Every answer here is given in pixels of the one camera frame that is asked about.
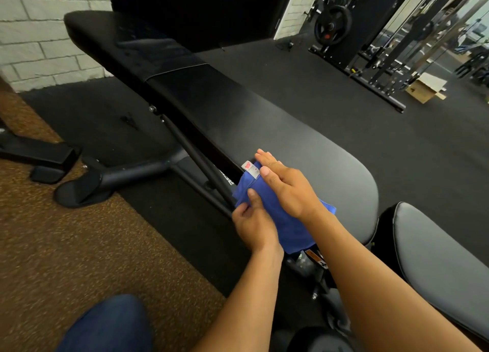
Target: hand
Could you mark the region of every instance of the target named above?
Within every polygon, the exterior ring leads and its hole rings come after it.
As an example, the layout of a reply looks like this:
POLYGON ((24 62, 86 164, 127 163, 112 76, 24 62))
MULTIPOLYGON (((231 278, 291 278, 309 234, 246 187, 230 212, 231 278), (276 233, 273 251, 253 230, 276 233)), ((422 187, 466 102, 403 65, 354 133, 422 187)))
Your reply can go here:
POLYGON ((271 153, 258 149, 255 154, 260 162, 260 175, 275 192, 280 205, 292 217, 305 223, 316 212, 325 210, 309 181, 300 170, 287 168, 271 153))
POLYGON ((251 206, 242 203, 233 212, 233 222, 241 240, 252 253, 266 249, 281 251, 283 255, 284 250, 278 241, 277 228, 263 208, 260 196, 249 188, 248 197, 251 206))

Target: forearm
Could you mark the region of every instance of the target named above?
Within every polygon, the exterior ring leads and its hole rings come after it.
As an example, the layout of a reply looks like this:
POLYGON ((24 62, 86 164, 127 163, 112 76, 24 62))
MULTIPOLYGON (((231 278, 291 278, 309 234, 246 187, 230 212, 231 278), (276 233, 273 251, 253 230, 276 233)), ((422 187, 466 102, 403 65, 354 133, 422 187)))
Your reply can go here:
POLYGON ((217 320, 192 352, 268 351, 283 256, 275 248, 251 255, 217 320))
POLYGON ((479 350, 329 212, 305 222, 338 286, 359 340, 371 351, 479 350))

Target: blue jeans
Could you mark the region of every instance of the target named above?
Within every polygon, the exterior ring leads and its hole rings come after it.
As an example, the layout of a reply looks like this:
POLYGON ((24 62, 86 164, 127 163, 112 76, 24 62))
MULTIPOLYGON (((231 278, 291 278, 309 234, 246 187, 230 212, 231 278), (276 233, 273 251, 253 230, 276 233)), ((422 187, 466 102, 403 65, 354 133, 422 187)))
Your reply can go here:
POLYGON ((64 335, 56 352, 151 352, 151 327, 142 301, 116 295, 89 309, 64 335))

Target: blue towel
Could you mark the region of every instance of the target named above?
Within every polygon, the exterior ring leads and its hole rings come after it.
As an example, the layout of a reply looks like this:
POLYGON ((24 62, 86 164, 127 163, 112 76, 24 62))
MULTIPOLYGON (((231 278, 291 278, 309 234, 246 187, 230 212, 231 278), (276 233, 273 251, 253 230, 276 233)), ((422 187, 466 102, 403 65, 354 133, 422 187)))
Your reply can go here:
MULTIPOLYGON (((260 169, 262 165, 259 162, 254 165, 260 169)), ((306 227, 297 218, 291 217, 281 206, 277 195, 266 184, 259 175, 255 179, 250 173, 245 172, 241 176, 240 182, 233 194, 238 201, 236 207, 241 203, 249 203, 248 188, 254 189, 262 198, 263 207, 270 214, 278 231, 278 239, 284 251, 288 254, 296 253, 307 249, 315 244, 313 237, 307 231, 306 227)), ((336 208, 320 200, 331 213, 336 213, 336 208)))

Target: padded seat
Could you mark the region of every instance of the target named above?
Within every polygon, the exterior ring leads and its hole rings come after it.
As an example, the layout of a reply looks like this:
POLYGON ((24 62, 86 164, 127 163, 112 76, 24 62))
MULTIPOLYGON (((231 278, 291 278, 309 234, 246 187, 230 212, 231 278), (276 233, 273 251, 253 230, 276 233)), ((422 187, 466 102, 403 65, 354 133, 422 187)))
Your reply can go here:
POLYGON ((421 211, 382 213, 374 253, 450 321, 489 341, 489 268, 421 211))
POLYGON ((318 196, 337 208, 345 227, 363 244, 370 242, 376 183, 347 151, 142 20, 77 11, 64 22, 81 50, 166 115, 233 182, 256 149, 271 151, 302 170, 318 196))

